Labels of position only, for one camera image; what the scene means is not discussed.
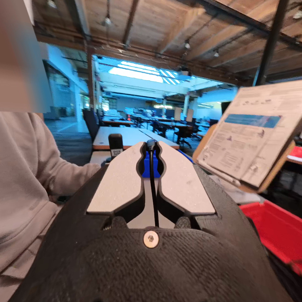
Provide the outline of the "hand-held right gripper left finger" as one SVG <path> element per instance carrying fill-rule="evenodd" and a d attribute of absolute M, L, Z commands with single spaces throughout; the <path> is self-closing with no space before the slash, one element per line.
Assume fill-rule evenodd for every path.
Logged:
<path fill-rule="evenodd" d="M 88 206 L 89 214 L 114 214 L 142 193 L 138 164 L 144 158 L 145 142 L 138 142 L 117 155 L 108 168 Z"/>

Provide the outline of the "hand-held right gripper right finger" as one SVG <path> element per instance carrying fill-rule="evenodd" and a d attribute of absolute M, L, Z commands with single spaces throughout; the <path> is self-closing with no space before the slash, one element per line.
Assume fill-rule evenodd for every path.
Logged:
<path fill-rule="evenodd" d="M 215 214 L 214 206 L 193 163 L 163 141 L 158 142 L 163 164 L 160 192 L 172 205 L 193 215 Z"/>

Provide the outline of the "red divided bin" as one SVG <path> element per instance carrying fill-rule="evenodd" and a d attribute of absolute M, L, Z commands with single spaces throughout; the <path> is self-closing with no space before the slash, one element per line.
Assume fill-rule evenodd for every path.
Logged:
<path fill-rule="evenodd" d="M 301 277 L 301 218 L 268 200 L 239 207 L 253 221 L 262 244 Z"/>

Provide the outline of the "person's left forearm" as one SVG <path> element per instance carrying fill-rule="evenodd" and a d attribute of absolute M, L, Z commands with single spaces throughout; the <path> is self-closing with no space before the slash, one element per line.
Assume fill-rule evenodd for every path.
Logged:
<path fill-rule="evenodd" d="M 72 196 L 101 168 L 96 163 L 78 166 L 67 162 L 58 150 L 46 152 L 40 158 L 40 164 L 43 166 L 43 186 L 53 196 Z"/>

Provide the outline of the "long office table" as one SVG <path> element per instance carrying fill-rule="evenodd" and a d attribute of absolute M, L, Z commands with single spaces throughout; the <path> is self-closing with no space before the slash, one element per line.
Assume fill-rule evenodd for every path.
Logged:
<path fill-rule="evenodd" d="M 138 142 L 147 142 L 149 139 L 154 139 L 156 141 L 163 141 L 170 147 L 174 149 L 179 149 L 179 145 L 164 138 L 160 135 L 153 133 L 147 129 L 137 129 L 131 127 L 118 128 L 118 127 L 100 127 L 96 138 L 92 144 L 92 149 L 94 151 L 109 150 L 109 140 L 110 134 L 121 134 L 123 139 L 124 149 L 128 149 L 131 146 L 137 144 Z"/>

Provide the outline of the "black office chair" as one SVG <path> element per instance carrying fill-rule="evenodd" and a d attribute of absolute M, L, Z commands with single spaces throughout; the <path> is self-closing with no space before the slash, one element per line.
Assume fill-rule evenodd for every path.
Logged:
<path fill-rule="evenodd" d="M 82 114 L 93 143 L 99 131 L 97 116 L 93 110 L 82 109 Z"/>

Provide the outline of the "blue plastic bin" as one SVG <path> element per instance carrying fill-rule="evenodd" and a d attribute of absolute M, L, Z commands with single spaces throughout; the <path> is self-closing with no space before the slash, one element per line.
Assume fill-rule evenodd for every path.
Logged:
<path fill-rule="evenodd" d="M 181 150 L 176 150 L 179 153 L 181 153 L 186 159 L 188 159 L 191 163 L 193 163 L 193 160 L 191 157 L 189 157 L 187 154 L 182 152 Z M 158 172 L 158 159 L 156 157 L 156 151 L 154 151 L 153 154 L 153 175 L 154 178 L 160 178 L 161 174 Z M 144 172 L 142 174 L 143 178 L 150 178 L 150 165 L 149 165 L 149 153 L 146 152 L 146 157 L 144 159 Z"/>

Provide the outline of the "black steel post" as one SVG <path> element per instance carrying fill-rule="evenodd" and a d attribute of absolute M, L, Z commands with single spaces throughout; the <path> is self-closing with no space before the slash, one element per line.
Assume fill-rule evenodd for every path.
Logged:
<path fill-rule="evenodd" d="M 263 85 L 266 82 L 268 69 L 273 57 L 277 40 L 279 39 L 279 34 L 283 25 L 288 2 L 289 0 L 280 0 L 278 3 L 273 25 L 262 54 L 261 63 L 254 77 L 253 86 Z"/>

